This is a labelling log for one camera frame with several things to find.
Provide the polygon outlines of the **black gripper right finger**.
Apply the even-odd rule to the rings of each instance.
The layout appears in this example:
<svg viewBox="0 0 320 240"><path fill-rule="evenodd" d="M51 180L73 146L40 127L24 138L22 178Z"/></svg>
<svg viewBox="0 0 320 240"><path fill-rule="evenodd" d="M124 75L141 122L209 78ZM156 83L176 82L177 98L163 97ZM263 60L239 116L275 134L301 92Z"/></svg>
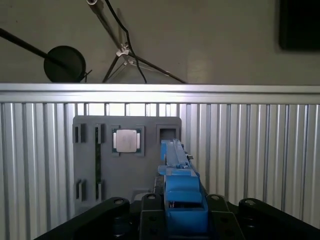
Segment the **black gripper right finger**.
<svg viewBox="0 0 320 240"><path fill-rule="evenodd" d="M206 196L211 240L318 240L320 230L261 200Z"/></svg>

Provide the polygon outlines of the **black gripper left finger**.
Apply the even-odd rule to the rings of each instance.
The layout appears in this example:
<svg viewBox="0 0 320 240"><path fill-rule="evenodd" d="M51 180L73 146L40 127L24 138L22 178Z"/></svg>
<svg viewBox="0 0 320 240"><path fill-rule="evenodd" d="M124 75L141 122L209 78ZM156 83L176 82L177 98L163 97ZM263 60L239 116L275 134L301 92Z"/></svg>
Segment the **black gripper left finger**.
<svg viewBox="0 0 320 240"><path fill-rule="evenodd" d="M164 240L163 199L147 194L130 203L112 197L37 237L38 240Z"/></svg>

